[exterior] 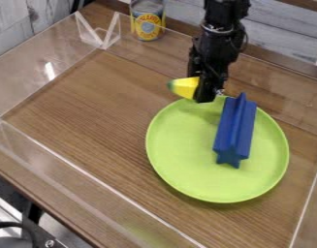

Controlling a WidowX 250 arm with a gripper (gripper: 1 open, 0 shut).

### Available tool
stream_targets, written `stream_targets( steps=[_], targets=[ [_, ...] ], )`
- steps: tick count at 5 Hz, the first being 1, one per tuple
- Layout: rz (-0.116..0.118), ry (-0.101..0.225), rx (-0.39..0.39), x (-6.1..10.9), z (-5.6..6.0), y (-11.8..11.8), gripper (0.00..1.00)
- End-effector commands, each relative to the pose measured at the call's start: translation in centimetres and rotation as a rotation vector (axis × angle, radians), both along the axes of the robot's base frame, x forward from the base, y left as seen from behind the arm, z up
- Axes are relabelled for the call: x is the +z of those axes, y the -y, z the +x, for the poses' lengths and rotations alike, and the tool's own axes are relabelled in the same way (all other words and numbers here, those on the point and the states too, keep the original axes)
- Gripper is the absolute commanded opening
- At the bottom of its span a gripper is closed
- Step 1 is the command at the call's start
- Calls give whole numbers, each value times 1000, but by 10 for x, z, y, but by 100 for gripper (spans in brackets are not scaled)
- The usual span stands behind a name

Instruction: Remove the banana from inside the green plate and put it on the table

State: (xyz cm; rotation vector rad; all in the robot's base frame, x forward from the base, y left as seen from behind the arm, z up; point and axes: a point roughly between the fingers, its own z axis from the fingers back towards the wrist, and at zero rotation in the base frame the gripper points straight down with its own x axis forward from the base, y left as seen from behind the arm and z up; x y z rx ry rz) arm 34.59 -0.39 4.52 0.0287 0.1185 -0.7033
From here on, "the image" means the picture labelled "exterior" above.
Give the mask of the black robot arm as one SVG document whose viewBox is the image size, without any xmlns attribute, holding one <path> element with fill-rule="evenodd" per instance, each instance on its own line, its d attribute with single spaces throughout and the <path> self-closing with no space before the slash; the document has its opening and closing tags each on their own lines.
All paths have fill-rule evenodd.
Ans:
<svg viewBox="0 0 317 248">
<path fill-rule="evenodd" d="M 198 77 L 192 99 L 209 103 L 228 80 L 229 65 L 246 49 L 249 37 L 241 19 L 252 7 L 250 0 L 205 0 L 201 33 L 193 37 L 187 76 Z"/>
</svg>

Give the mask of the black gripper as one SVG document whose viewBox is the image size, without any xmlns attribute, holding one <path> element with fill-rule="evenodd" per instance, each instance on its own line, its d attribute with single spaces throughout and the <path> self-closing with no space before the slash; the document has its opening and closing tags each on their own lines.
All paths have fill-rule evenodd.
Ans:
<svg viewBox="0 0 317 248">
<path fill-rule="evenodd" d="M 201 34 L 193 37 L 192 42 L 187 76 L 198 77 L 193 100 L 197 103 L 209 103 L 224 89 L 229 65 L 246 48 L 246 30 L 237 27 L 221 32 L 202 27 Z"/>
</svg>

